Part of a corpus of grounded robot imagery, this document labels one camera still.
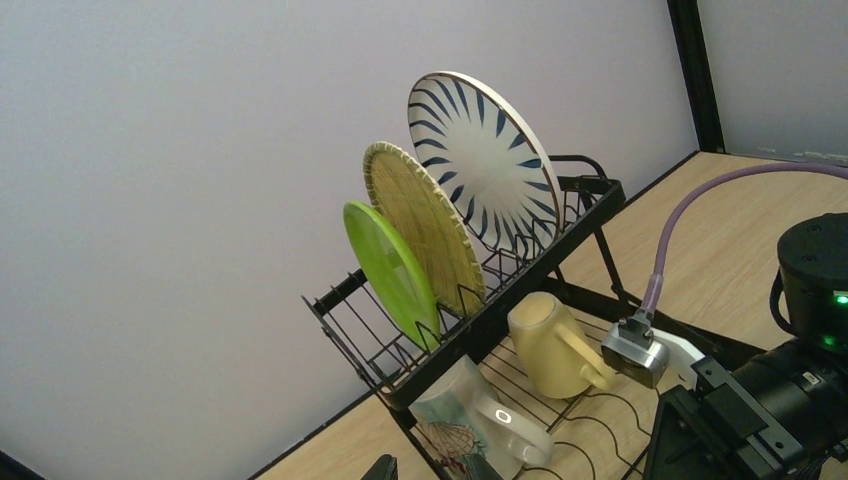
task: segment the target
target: wooden table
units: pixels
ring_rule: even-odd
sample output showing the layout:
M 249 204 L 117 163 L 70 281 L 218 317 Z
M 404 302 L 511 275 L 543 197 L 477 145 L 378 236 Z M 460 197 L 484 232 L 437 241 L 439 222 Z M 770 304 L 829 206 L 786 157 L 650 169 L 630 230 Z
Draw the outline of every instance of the wooden table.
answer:
M 644 291 L 660 230 L 680 199 L 717 175 L 763 163 L 767 161 L 700 153 L 611 220 L 604 232 L 625 287 L 637 295 Z M 782 343 L 788 335 L 772 321 L 767 303 L 777 270 L 777 239 L 792 225 L 828 211 L 848 211 L 848 188 L 844 181 L 816 174 L 744 178 L 705 194 L 675 229 L 660 310 L 764 349 Z M 563 272 L 570 282 L 611 293 L 609 277 L 592 240 L 569 256 Z M 588 324 L 605 325 L 576 313 Z M 588 324 L 587 333 L 591 334 L 593 327 Z M 592 478 L 592 467 L 598 479 L 619 478 L 647 444 L 643 430 L 650 431 L 656 394 L 629 380 L 620 381 L 612 393 L 618 398 L 582 400 L 571 414 L 600 418 L 612 432 L 595 422 L 580 421 L 565 422 L 555 431 L 558 441 L 581 446 L 594 464 L 590 465 L 577 449 L 567 447 L 565 451 L 563 447 L 555 454 L 552 467 L 567 472 L 563 478 Z M 634 409 L 619 398 L 626 398 Z M 618 442 L 618 455 L 613 438 Z M 398 458 L 401 479 L 435 478 L 383 405 L 372 397 L 259 478 L 357 480 L 384 453 Z M 526 472 L 520 478 L 554 477 Z M 848 478 L 848 469 L 831 461 L 823 478 Z

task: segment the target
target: yellow mug handle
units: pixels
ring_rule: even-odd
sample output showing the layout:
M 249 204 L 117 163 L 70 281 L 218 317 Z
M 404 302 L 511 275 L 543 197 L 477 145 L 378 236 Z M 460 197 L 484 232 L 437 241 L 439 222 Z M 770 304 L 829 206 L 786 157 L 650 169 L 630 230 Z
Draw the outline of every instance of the yellow mug handle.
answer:
M 580 367 L 581 377 L 602 390 L 612 388 L 613 380 L 615 379 L 615 370 L 604 363 L 604 359 L 600 355 L 592 350 L 589 345 L 586 345 L 586 342 L 580 340 L 580 337 L 575 335 L 565 325 L 561 323 L 557 324 L 554 327 L 554 331 L 566 345 L 573 348 L 586 361 L 586 364 Z

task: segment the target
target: black dish rack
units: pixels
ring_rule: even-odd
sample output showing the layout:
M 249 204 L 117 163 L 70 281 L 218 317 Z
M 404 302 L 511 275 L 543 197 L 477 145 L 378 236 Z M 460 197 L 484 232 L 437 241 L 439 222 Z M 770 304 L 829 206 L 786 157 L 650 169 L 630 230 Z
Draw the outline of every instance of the black dish rack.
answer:
M 624 462 L 624 477 L 640 473 L 647 448 L 641 449 L 633 461 L 620 453 L 616 433 L 603 420 L 572 415 L 570 412 L 587 398 L 605 396 L 621 401 L 635 416 L 636 428 L 650 437 L 650 424 L 640 419 L 634 405 L 612 393 L 593 393 L 591 390 L 569 399 L 543 399 L 532 393 L 526 376 L 515 358 L 508 338 L 507 313 L 528 293 L 538 290 L 556 295 L 564 304 L 597 318 L 613 322 L 635 311 L 638 299 L 621 284 L 602 226 L 625 204 L 621 183 L 607 178 L 603 168 L 582 155 L 551 156 L 555 164 L 580 165 L 590 173 L 580 176 L 558 176 L 564 193 L 566 225 L 563 232 L 543 252 L 532 260 L 520 258 L 506 250 L 488 250 L 481 263 L 486 279 L 486 298 L 483 307 L 474 315 L 451 311 L 439 305 L 442 335 L 432 351 L 421 351 L 394 325 L 367 284 L 362 270 L 349 273 L 347 278 L 321 298 L 304 302 L 318 319 L 324 334 L 350 363 L 357 376 L 384 403 L 412 445 L 421 453 L 439 478 L 450 479 L 446 462 L 437 458 L 433 439 L 428 439 L 416 427 L 408 407 L 443 375 L 463 355 L 481 365 L 502 400 L 522 409 L 544 425 L 548 431 L 566 421 L 586 420 L 602 425 L 612 437 L 615 457 Z M 559 265 L 583 241 L 594 236 L 617 298 L 587 290 L 566 281 Z M 463 285 L 460 290 L 471 291 Z M 599 342 L 605 329 L 583 322 L 587 336 Z M 714 356 L 728 368 L 742 365 L 758 353 L 755 347 L 719 335 L 681 324 L 660 312 L 655 326 L 688 338 L 703 352 Z M 580 451 L 596 477 L 596 462 L 579 445 L 557 442 L 557 448 Z M 524 472 L 542 470 L 550 478 L 563 478 L 550 469 L 525 468 Z

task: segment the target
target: plate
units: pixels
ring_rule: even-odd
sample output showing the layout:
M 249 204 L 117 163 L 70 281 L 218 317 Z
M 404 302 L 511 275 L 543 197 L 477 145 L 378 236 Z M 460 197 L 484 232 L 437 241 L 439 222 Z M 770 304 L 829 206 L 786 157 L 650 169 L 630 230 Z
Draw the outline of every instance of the plate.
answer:
M 371 205 L 409 245 L 436 300 L 460 316 L 477 313 L 486 298 L 483 270 L 439 184 L 418 160 L 388 142 L 368 147 L 363 170 Z
M 397 230 L 370 206 L 347 202 L 343 213 L 347 237 L 359 266 L 386 312 L 416 345 L 435 350 L 439 344 L 439 312 L 415 254 Z M 427 328 L 419 328 L 419 323 Z
M 550 160 L 518 112 L 484 83 L 455 72 L 422 77 L 409 94 L 421 165 L 484 245 L 536 256 L 561 230 Z

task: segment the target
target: yellow mug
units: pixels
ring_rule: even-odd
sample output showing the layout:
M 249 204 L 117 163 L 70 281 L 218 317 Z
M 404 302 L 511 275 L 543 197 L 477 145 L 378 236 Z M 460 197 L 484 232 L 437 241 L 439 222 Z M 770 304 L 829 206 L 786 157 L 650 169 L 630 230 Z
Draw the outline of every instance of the yellow mug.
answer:
M 612 387 L 615 370 L 589 346 L 577 320 L 554 295 L 530 293 L 507 318 L 518 360 L 542 395 L 571 398 L 590 385 Z

